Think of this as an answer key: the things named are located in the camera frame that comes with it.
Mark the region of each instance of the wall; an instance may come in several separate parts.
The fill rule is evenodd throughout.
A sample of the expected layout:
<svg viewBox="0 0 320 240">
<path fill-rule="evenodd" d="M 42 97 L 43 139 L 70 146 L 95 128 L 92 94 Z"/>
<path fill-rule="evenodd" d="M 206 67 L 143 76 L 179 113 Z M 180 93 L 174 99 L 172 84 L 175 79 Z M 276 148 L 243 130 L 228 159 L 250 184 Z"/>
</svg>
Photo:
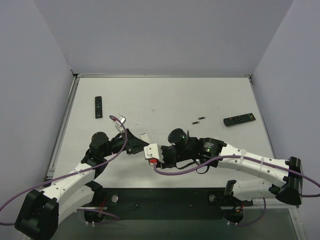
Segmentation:
<svg viewBox="0 0 320 240">
<path fill-rule="evenodd" d="M 320 1 L 294 0 L 253 74 L 253 87 L 277 158 L 297 156 L 320 182 Z M 304 181 L 304 194 L 319 189 Z M 308 239 L 320 236 L 319 199 L 299 209 Z"/>
<path fill-rule="evenodd" d="M 0 0 L 0 205 L 44 180 L 72 84 L 63 54 L 32 0 Z M 0 214 L 14 222 L 24 197 Z M 0 238 L 19 239 L 13 226 Z"/>
<path fill-rule="evenodd" d="M 74 73 L 251 74 L 293 0 L 34 0 Z"/>
</svg>

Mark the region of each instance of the remote control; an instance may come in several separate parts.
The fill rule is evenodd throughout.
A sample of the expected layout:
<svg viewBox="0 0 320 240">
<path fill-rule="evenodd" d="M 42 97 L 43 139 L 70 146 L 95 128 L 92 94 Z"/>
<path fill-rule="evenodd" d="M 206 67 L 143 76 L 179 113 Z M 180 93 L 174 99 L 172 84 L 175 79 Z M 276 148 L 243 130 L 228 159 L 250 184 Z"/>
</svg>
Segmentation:
<svg viewBox="0 0 320 240">
<path fill-rule="evenodd" d="M 230 127 L 233 125 L 243 124 L 243 123 L 251 122 L 254 120 L 256 120 L 255 116 L 252 113 L 248 113 L 248 114 L 239 115 L 239 116 L 227 117 L 223 119 L 223 123 L 227 127 Z"/>
<path fill-rule="evenodd" d="M 95 105 L 95 118 L 102 119 L 102 97 L 96 96 L 94 98 Z"/>
</svg>

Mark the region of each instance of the white table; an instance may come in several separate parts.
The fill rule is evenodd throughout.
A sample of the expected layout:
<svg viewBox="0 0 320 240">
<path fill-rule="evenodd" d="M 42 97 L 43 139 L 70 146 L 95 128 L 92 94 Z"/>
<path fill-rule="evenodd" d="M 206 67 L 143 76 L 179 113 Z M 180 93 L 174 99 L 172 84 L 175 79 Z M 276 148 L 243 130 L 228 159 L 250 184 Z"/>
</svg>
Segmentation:
<svg viewBox="0 0 320 240">
<path fill-rule="evenodd" d="M 95 96 L 102 96 L 100 119 L 95 119 Z M 253 113 L 256 121 L 232 127 L 223 124 L 223 118 L 247 113 Z M 169 146 L 169 133 L 182 128 L 193 137 L 216 138 L 251 153 L 273 156 L 248 78 L 80 78 L 55 178 L 82 160 L 94 133 L 105 132 L 109 138 L 118 133 L 109 115 L 125 116 L 125 126 L 136 137 L 147 133 L 151 143 Z M 203 116 L 206 119 L 200 124 L 192 125 Z M 123 152 L 95 181 L 105 188 L 214 188 L 225 187 L 228 180 L 254 178 L 213 167 L 203 175 L 163 176 L 151 170 L 142 152 L 130 156 Z"/>
</svg>

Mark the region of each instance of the screw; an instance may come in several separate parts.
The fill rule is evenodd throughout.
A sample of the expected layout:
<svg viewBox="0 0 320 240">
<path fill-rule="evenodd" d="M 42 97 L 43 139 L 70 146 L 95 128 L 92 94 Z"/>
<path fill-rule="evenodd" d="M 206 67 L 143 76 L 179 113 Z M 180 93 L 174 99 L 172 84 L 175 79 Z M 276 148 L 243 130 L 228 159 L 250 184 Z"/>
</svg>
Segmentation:
<svg viewBox="0 0 320 240">
<path fill-rule="evenodd" d="M 211 195 L 209 196 L 209 201 L 210 201 L 210 202 L 214 202 L 215 200 L 216 200 L 216 196 L 213 195 L 213 194 L 211 194 Z"/>
<path fill-rule="evenodd" d="M 118 196 L 117 195 L 113 195 L 112 197 L 111 197 L 111 201 L 113 202 L 113 203 L 116 203 L 116 202 L 118 202 Z"/>
</svg>

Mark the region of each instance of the gray floor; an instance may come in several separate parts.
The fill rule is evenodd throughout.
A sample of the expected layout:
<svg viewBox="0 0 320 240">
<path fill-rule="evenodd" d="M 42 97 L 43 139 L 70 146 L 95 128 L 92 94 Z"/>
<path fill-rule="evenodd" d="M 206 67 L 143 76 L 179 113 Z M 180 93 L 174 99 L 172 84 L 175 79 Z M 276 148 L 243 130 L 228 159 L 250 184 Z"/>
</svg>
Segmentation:
<svg viewBox="0 0 320 240">
<path fill-rule="evenodd" d="M 261 209 L 246 209 L 244 221 Z M 80 221 L 82 212 L 66 218 L 53 240 L 297 240 L 288 209 L 267 209 L 265 217 L 246 227 L 225 220 L 123 220 L 96 227 Z"/>
</svg>

